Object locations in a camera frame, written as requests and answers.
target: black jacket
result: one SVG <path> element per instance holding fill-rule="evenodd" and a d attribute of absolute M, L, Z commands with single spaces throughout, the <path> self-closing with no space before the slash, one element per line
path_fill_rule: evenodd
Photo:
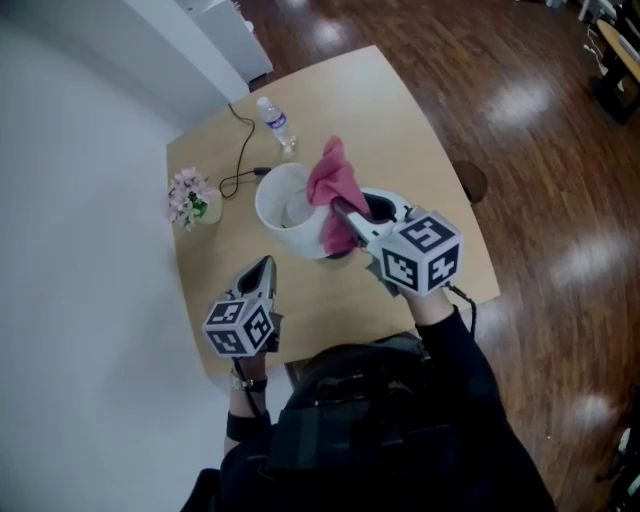
<path fill-rule="evenodd" d="M 298 470 L 281 477 L 265 471 L 276 431 L 267 425 L 229 452 L 219 472 L 201 473 L 183 511 L 555 510 L 506 419 L 493 372 L 459 313 L 418 331 L 431 356 L 426 366 L 419 356 L 393 348 L 330 349 L 312 360 L 283 414 L 313 406 L 317 384 L 327 377 L 391 375 L 390 380 L 413 390 L 392 406 L 401 409 L 403 425 L 431 426 L 422 429 L 419 442 L 405 442 L 399 457 L 382 455 L 375 466 Z M 352 439 L 357 441 L 358 434 Z M 294 452 L 296 443 L 298 436 L 292 436 Z"/>

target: table leg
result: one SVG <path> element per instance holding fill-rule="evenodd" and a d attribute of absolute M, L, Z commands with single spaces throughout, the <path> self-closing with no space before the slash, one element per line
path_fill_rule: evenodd
<path fill-rule="evenodd" d="M 619 59 L 615 59 L 609 71 L 602 78 L 592 78 L 589 80 L 589 87 L 593 95 L 612 119 L 620 124 L 625 124 L 629 115 L 638 107 L 636 98 L 628 107 L 624 107 L 616 96 L 616 86 L 618 82 L 627 74 L 627 67 Z"/>

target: black sleeve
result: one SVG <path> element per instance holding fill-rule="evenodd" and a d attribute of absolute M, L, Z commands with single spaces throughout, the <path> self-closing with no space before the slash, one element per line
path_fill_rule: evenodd
<path fill-rule="evenodd" d="M 462 321 L 458 308 L 435 325 L 416 326 L 434 369 L 453 398 L 465 407 L 505 415 L 493 371 Z"/>
<path fill-rule="evenodd" d="M 227 437 L 238 443 L 254 436 L 262 430 L 266 430 L 270 426 L 271 415 L 269 411 L 265 411 L 265 413 L 258 418 L 241 418 L 231 413 L 227 414 Z"/>

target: white wall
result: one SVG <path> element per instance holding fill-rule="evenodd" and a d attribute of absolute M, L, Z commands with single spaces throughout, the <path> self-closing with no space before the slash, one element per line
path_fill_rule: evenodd
<path fill-rule="evenodd" d="M 0 509 L 175 512 L 227 408 L 162 217 L 178 128 L 2 17 L 0 76 Z"/>
<path fill-rule="evenodd" d="M 16 16 L 77 43 L 76 59 L 182 130 L 249 93 L 174 0 L 5 1 Z"/>

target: wrist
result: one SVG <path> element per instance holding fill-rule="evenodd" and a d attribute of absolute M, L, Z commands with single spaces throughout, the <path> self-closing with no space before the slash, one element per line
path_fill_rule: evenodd
<path fill-rule="evenodd" d="M 251 357 L 243 357 L 239 359 L 239 364 L 246 379 L 264 380 L 267 378 L 267 365 L 264 352 Z"/>
<path fill-rule="evenodd" d="M 453 305 L 442 288 L 433 291 L 426 297 L 405 295 L 411 315 L 416 325 L 434 325 L 451 316 Z"/>

